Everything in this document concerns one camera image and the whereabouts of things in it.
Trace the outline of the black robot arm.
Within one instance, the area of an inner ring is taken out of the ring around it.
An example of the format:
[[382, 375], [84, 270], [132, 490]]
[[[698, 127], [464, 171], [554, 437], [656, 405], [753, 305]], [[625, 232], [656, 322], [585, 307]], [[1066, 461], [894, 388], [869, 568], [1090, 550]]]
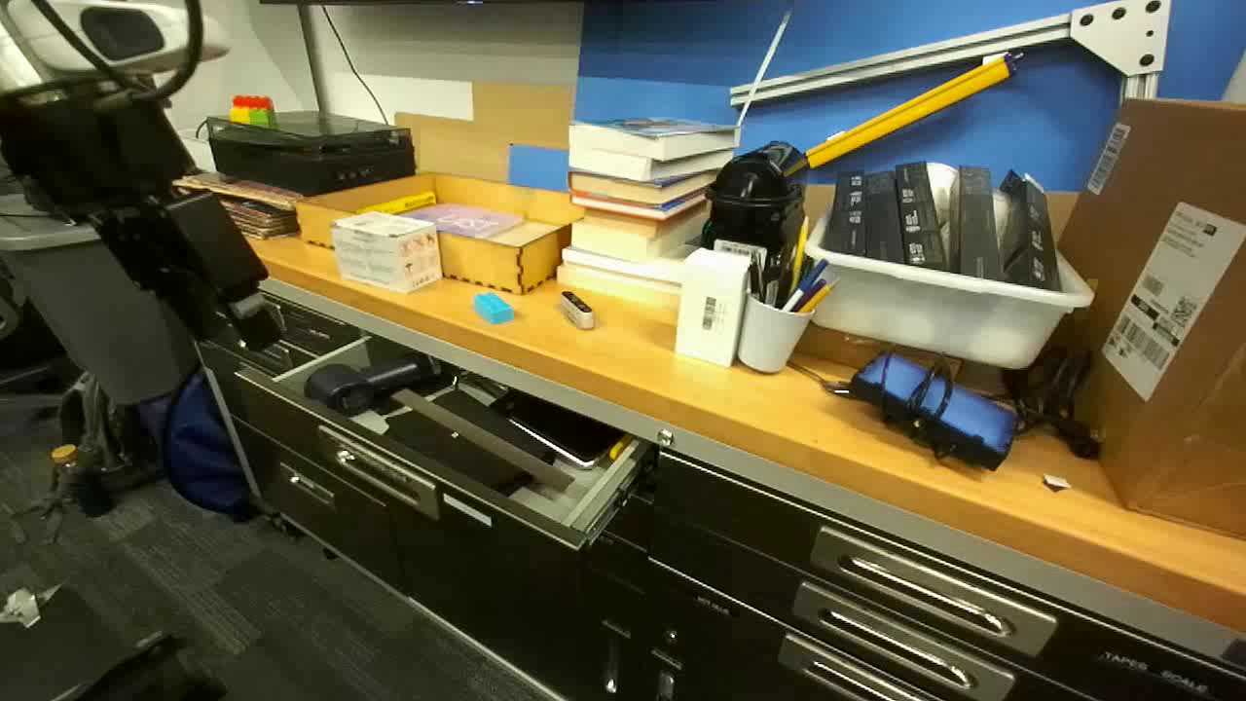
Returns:
[[260, 349], [264, 265], [195, 171], [167, 100], [221, 30], [201, 0], [0, 0], [5, 165], [34, 210], [88, 224], [195, 339]]

